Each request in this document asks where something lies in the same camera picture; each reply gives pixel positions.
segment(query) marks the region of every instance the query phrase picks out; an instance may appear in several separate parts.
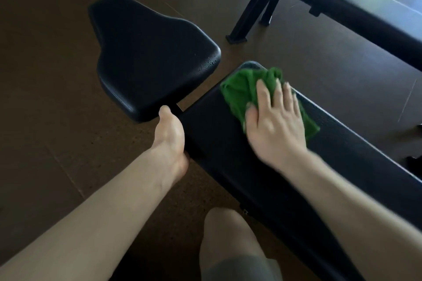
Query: green cloth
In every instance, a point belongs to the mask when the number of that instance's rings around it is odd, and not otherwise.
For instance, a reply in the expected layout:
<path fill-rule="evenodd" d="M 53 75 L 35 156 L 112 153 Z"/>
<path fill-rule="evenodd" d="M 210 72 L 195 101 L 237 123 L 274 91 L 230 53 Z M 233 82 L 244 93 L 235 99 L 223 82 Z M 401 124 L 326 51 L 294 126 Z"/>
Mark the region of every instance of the green cloth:
<path fill-rule="evenodd" d="M 258 107 L 258 98 L 256 96 L 256 82 L 262 79 L 270 91 L 271 99 L 276 89 L 276 79 L 280 79 L 283 84 L 283 74 L 278 68 L 267 69 L 240 69 L 229 76 L 220 85 L 225 101 L 230 106 L 233 115 L 239 119 L 244 128 L 246 105 L 252 102 Z M 299 101 L 299 108 L 302 114 L 303 124 L 305 126 L 305 138 L 308 140 L 318 131 L 318 125 L 306 114 L 302 104 Z"/>

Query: person's left arm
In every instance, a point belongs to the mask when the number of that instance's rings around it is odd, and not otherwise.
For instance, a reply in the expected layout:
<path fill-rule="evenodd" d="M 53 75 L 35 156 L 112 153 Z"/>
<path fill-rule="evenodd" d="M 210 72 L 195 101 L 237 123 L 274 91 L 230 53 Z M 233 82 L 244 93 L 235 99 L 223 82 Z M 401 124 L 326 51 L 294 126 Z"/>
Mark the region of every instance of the person's left arm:
<path fill-rule="evenodd" d="M 187 166 L 182 124 L 163 106 L 152 147 L 6 262 L 0 280 L 108 280 Z"/>

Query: pinky finger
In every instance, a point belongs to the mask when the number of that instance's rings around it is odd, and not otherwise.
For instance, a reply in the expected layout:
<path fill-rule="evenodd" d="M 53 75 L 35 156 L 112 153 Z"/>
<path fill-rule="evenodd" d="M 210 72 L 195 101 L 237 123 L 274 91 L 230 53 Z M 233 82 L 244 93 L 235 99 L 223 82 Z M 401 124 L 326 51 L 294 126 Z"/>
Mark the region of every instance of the pinky finger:
<path fill-rule="evenodd" d="M 302 117 L 302 115 L 300 113 L 299 101 L 298 101 L 298 98 L 296 96 L 296 93 L 293 95 L 293 111 L 295 112 L 296 117 L 298 117 L 298 118 Z"/>

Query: gray shorts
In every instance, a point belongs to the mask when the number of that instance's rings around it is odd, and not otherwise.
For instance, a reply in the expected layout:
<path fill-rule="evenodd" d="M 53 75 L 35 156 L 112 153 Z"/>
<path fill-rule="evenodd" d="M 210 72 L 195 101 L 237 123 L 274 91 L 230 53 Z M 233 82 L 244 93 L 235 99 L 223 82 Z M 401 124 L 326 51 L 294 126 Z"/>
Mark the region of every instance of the gray shorts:
<path fill-rule="evenodd" d="M 282 281 L 276 260 L 257 256 L 227 259 L 202 274 L 202 281 Z"/>

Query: black leather pad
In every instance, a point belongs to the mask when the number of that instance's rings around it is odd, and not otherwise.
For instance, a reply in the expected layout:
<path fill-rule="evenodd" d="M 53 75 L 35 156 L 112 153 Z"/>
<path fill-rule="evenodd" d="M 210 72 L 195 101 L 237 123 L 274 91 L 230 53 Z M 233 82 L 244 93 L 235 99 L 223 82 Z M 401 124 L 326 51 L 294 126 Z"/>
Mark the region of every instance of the black leather pad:
<path fill-rule="evenodd" d="M 396 0 L 301 0 L 422 71 L 422 14 Z"/>
<path fill-rule="evenodd" d="M 350 182 L 422 230 L 421 181 L 309 99 L 300 93 L 298 97 L 321 127 L 308 147 Z M 184 111 L 180 120 L 195 145 L 195 161 L 321 279 L 363 280 L 306 200 L 256 158 L 219 85 Z"/>
<path fill-rule="evenodd" d="M 136 122 L 181 101 L 220 62 L 217 44 L 187 20 L 135 0 L 99 0 L 88 10 L 101 46 L 101 84 Z"/>

